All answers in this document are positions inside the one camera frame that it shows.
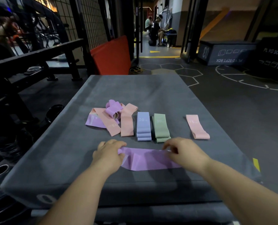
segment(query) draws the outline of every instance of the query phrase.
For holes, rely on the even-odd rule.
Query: right forearm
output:
[[[278,224],[278,194],[215,160],[201,176],[243,225]]]

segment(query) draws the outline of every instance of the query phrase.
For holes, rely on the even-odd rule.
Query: right hand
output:
[[[164,143],[163,150],[171,148],[167,154],[172,161],[188,171],[201,175],[211,158],[190,139],[176,137]]]

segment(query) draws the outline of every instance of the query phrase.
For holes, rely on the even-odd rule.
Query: hand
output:
[[[123,141],[109,140],[102,141],[93,152],[93,160],[90,167],[96,167],[98,170],[103,171],[106,175],[110,176],[115,173],[122,164],[125,154],[118,155],[118,149],[126,146]]]
[[[164,143],[163,150],[167,147],[171,152],[167,152],[170,159],[181,165],[186,170],[199,175],[205,170],[211,158],[197,144],[190,139],[176,137]]]

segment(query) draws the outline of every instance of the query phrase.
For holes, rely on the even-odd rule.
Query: green resistance band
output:
[[[157,143],[164,143],[168,139],[171,139],[169,130],[167,128],[165,114],[154,114],[152,117],[152,122],[154,124]]]

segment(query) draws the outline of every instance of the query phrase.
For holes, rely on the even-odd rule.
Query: man in black shirt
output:
[[[165,44],[162,43],[162,38],[164,35],[164,32],[166,32],[166,30],[161,29],[159,26],[159,23],[161,22],[161,20],[163,19],[163,16],[160,14],[159,16],[157,16],[156,20],[152,22],[152,28],[150,30],[150,41],[149,41],[149,45],[156,45],[157,40],[159,39],[159,46],[166,46]]]

